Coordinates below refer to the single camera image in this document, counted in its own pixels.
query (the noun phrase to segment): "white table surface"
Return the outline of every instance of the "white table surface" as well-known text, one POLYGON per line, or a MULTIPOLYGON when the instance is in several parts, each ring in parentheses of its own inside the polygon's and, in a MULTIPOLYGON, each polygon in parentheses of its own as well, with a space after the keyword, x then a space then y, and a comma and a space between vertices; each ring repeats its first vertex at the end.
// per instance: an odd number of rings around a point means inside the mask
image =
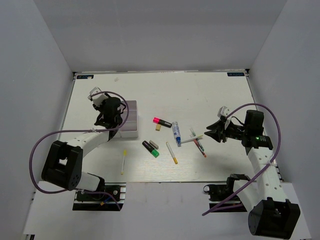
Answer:
MULTIPOLYGON (((75 191, 34 196, 23 233, 34 240, 274 240, 252 236, 248 212, 213 212, 204 182, 129 182, 125 201, 118 211, 72 211, 75 191)), ((40 182, 48 191, 58 188, 40 182)), ((299 204, 291 183, 283 190, 299 204)), ((291 240, 309 239, 303 210, 291 240)))
MULTIPOLYGON (((136 100, 138 138, 112 139, 83 159, 82 171, 101 176, 106 182, 211 182, 225 181, 230 174, 254 172, 240 141, 228 139, 218 143, 204 136, 204 158, 193 142, 177 147, 172 129, 156 131, 153 118, 177 121, 181 138, 190 137, 190 127, 199 135, 219 118, 220 107, 231 110, 252 103, 253 98, 244 76, 229 77, 226 72, 154 72, 94 74, 93 79, 76 79, 63 129, 91 129, 98 112, 88 100, 90 90, 99 87, 126 100, 136 100), (154 158, 142 142, 153 140, 160 156, 154 158), (175 165, 166 147, 169 142, 178 160, 175 165), (124 175, 121 175, 123 151, 127 149, 124 175)), ((235 116, 244 121, 246 108, 235 116)), ((64 133, 70 140, 77 133, 64 133)))

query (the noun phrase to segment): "white pen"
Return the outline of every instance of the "white pen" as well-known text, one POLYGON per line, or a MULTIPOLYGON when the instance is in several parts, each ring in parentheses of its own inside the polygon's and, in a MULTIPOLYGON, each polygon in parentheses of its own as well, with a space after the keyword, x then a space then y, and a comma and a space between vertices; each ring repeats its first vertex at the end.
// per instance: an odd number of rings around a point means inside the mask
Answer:
POLYGON ((199 138, 202 138, 202 137, 203 137, 203 135, 193 136, 193 137, 191 137, 191 138, 189 138, 189 139, 187 139, 187 140, 181 141, 181 143, 182 143, 182 144, 185 144, 185 143, 192 142, 193 140, 199 139, 199 138))
POLYGON ((175 155, 174 155, 174 152, 172 151, 169 143, 166 142, 165 144, 166 144, 166 147, 168 148, 168 150, 169 150, 169 152, 170 152, 170 154, 171 154, 171 157, 173 158, 174 163, 175 163, 175 164, 178 164, 178 161, 177 161, 177 159, 176 159, 176 157, 175 157, 175 155))

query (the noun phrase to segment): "pen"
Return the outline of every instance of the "pen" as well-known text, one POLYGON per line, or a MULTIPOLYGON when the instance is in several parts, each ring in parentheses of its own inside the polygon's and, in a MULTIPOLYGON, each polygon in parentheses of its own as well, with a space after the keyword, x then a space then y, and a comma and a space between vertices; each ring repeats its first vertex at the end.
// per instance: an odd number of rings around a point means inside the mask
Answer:
POLYGON ((203 135, 199 135, 199 136, 192 136, 191 138, 187 139, 187 140, 183 140, 181 141, 182 144, 188 143, 188 142, 192 142, 193 140, 198 140, 199 138, 202 138, 203 135))
MULTIPOLYGON (((196 133, 192 127, 190 128, 190 131, 191 131, 193 137, 196 136, 196 133)), ((200 143, 199 139, 197 139, 196 141, 197 141, 198 145, 200 146, 200 148, 202 149, 202 151, 205 151, 205 149, 202 146, 202 144, 200 143)))
POLYGON ((125 166, 126 155, 127 155, 127 150, 125 149, 125 150, 123 151, 123 160, 122 160, 121 175, 124 174, 124 166, 125 166))
POLYGON ((202 153, 202 155, 206 158, 207 155, 206 155, 205 152, 201 149, 201 147, 200 147, 199 143, 197 142, 197 140, 195 139, 195 140, 193 140, 193 141, 194 141, 195 145, 197 146, 197 148, 199 149, 199 151, 202 153))
POLYGON ((166 147, 168 148, 168 150, 169 150, 169 152, 170 152, 170 154, 171 154, 171 157, 173 158, 174 163, 175 163, 175 164, 178 164, 178 161, 177 161, 177 159, 176 159, 176 157, 175 157, 175 155, 174 155, 174 152, 172 151, 169 143, 166 142, 165 144, 166 144, 166 147))

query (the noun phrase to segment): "purple cable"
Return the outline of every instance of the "purple cable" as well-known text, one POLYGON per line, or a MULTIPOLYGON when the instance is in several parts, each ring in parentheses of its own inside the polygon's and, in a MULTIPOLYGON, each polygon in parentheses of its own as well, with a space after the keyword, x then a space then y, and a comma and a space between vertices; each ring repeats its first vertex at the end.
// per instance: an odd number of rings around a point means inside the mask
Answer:
MULTIPOLYGON (((270 159, 270 163, 272 163, 275 158, 277 157, 278 153, 279 153, 279 149, 280 149, 280 145, 281 145, 281 131, 280 131, 280 126, 278 123, 278 120, 276 118, 276 116, 274 115, 274 113, 265 105, 263 104, 259 104, 259 103, 247 103, 244 104, 238 108, 236 108, 234 111, 232 111, 226 118, 229 118, 232 114, 234 114, 235 112, 237 112, 238 110, 247 107, 247 106, 260 106, 263 107, 264 109, 266 109, 273 117, 275 124, 276 124, 276 128, 278 130, 278 146, 276 147, 275 153, 273 155, 273 157, 270 159)), ((253 183, 265 170, 267 170, 267 168, 270 166, 269 163, 267 163, 265 165, 264 168, 262 168, 251 180, 249 180, 245 185, 243 185, 242 187, 240 187, 237 191, 235 191, 234 193, 232 193, 230 196, 228 196, 226 199, 222 200, 221 202, 219 202, 217 205, 215 205, 214 207, 210 208, 208 211, 202 213, 202 216, 207 215, 208 213, 212 213, 214 211, 220 210, 222 209, 219 208, 221 205, 223 205, 225 202, 229 201, 230 199, 232 199, 234 196, 236 196, 238 193, 240 193, 243 189, 245 189, 246 187, 248 187, 251 183, 253 183)))
POLYGON ((115 128, 110 128, 110 129, 97 129, 97 130, 93 130, 93 129, 88 129, 88 130, 59 130, 59 131, 53 131, 53 132, 50 132, 46 135, 44 135, 43 137, 41 137, 36 143, 35 145, 33 146, 32 150, 31 150, 31 153, 30 153, 30 157, 29 157, 29 173, 30 173, 30 178, 31 178, 31 181, 34 185, 34 187, 41 193, 44 193, 44 194, 58 194, 58 193, 62 193, 62 192, 65 192, 67 191, 66 189, 64 190, 59 190, 59 191, 46 191, 46 190, 43 190, 39 187, 39 185, 37 184, 36 180, 35 180, 35 176, 34 176, 34 172, 33 172, 33 169, 32 169, 32 160, 34 158, 34 154, 35 154, 35 151, 36 151, 36 148, 37 146, 44 140, 46 139, 47 137, 51 136, 51 135, 54 135, 54 134, 61 134, 61 133, 92 133, 92 132, 97 132, 97 133, 102 133, 102 132, 108 132, 108 131, 115 131, 115 130, 118 130, 120 129, 127 121, 128 119, 128 116, 129 116, 129 105, 127 103, 127 101, 122 97, 120 96, 118 93, 115 93, 113 91, 101 91, 101 92, 98 92, 98 93, 95 93, 95 94, 92 94, 91 97, 93 96, 96 96, 96 95, 99 95, 99 94, 113 94, 113 95, 116 95, 118 96, 119 98, 121 98, 123 101, 124 101, 124 104, 126 106, 126 109, 127 109, 127 112, 126 112, 126 116, 125 116, 125 119, 124 121, 117 127, 115 128))
POLYGON ((222 206, 222 207, 216 208, 213 212, 226 210, 226 209, 235 209, 235 208, 239 208, 239 207, 243 207, 243 206, 244 205, 242 203, 237 204, 237 205, 231 205, 231 206, 222 206))
POLYGON ((112 198, 112 200, 115 202, 116 206, 118 207, 119 211, 121 210, 121 207, 119 205, 119 203, 117 202, 117 200, 114 198, 114 196, 112 196, 110 193, 107 193, 105 191, 83 191, 85 194, 104 194, 104 195, 108 195, 110 198, 112 198))

